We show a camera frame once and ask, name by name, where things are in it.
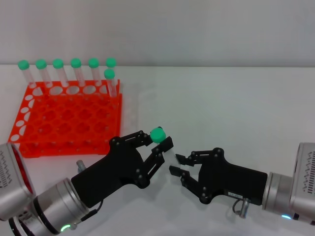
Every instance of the white tabletop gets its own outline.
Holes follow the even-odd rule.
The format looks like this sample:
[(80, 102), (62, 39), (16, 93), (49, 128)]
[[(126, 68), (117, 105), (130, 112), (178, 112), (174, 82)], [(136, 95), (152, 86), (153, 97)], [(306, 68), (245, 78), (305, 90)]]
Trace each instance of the white tabletop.
[[(38, 71), (31, 67), (36, 80)], [(91, 78), (84, 67), (86, 78)], [(49, 67), (51, 76), (57, 75)], [(66, 67), (69, 79), (74, 79)], [(122, 135), (162, 126), (174, 151), (221, 147), (236, 165), (292, 176), (300, 142), (315, 142), (315, 69), (118, 67), (123, 83)], [(26, 82), (15, 65), (0, 66), (0, 142), (10, 134)], [(26, 159), (37, 194), (101, 156)], [(178, 177), (160, 168), (146, 189), (127, 185), (104, 200), (101, 211), (65, 236), (313, 236), (314, 227), (250, 205), (233, 214), (234, 199), (218, 196), (203, 205)], [(198, 168), (191, 167), (197, 174)], [(7, 222), (1, 236), (11, 236)]]

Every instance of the test tube rack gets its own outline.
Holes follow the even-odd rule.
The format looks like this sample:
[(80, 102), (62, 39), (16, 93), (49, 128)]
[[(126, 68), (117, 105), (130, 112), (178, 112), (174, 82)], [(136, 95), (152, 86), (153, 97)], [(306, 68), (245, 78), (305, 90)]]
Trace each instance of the test tube rack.
[(107, 81), (96, 87), (69, 81), (63, 88), (36, 82), (27, 87), (8, 141), (19, 144), (25, 158), (79, 154), (107, 154), (109, 140), (120, 134), (122, 94), (117, 80), (117, 97), (110, 97)]

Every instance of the green test tube cap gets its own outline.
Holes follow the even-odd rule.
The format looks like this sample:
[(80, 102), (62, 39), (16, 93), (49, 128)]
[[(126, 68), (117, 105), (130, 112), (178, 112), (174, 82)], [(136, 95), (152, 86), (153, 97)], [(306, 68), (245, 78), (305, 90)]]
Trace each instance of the green test tube cap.
[(89, 59), (89, 67), (90, 68), (98, 68), (98, 66), (99, 66), (99, 61), (97, 58)]
[(80, 68), (81, 67), (81, 60), (78, 58), (74, 58), (71, 60), (72, 68)]
[(57, 59), (54, 59), (53, 60), (53, 67), (55, 69), (60, 69), (60, 68), (63, 68), (63, 60), (57, 58)]
[(47, 63), (44, 59), (39, 59), (35, 62), (37, 69), (42, 70), (47, 67)]
[(115, 72), (113, 69), (106, 69), (104, 71), (104, 76), (107, 80), (112, 80), (115, 78)]
[(114, 68), (116, 66), (116, 59), (115, 58), (106, 59), (106, 66), (109, 68)]
[(166, 139), (166, 133), (162, 128), (158, 127), (150, 132), (150, 137), (154, 143), (159, 144)]
[(18, 67), (20, 70), (27, 70), (30, 67), (30, 64), (27, 60), (21, 60), (18, 63)]

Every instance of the white wall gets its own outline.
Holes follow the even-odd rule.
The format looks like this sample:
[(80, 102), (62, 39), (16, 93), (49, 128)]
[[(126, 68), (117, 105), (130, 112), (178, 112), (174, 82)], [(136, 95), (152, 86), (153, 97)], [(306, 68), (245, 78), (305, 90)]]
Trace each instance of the white wall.
[(314, 66), (314, 0), (0, 0), (0, 63)]

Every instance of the bolt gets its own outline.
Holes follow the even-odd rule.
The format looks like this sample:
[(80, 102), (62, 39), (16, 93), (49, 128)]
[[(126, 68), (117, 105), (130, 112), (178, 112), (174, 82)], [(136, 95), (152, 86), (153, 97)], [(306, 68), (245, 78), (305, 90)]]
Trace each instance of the bolt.
[(78, 173), (81, 173), (82, 171), (86, 169), (82, 160), (77, 161), (77, 166), (78, 166)]

